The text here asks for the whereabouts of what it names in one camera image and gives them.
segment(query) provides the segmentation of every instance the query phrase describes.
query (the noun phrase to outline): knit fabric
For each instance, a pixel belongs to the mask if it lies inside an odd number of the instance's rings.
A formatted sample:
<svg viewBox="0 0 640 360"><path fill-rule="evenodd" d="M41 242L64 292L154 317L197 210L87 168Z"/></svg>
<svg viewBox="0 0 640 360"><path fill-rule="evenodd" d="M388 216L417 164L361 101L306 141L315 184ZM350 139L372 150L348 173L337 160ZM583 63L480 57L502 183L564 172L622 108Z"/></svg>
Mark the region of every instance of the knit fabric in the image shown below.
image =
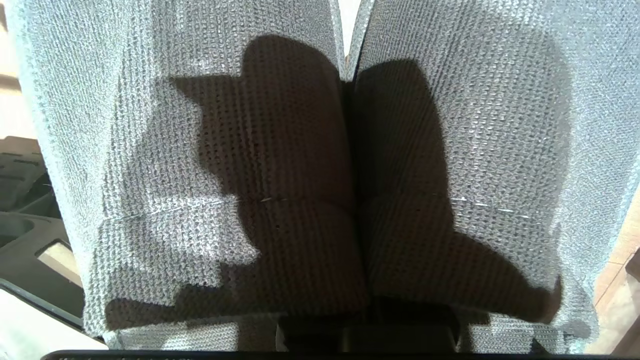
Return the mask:
<svg viewBox="0 0 640 360"><path fill-rule="evenodd" d="M273 350L368 278L454 305L461 350L579 352L640 168L637 4L364 0L348 63L337 9L7 5L85 330Z"/></svg>

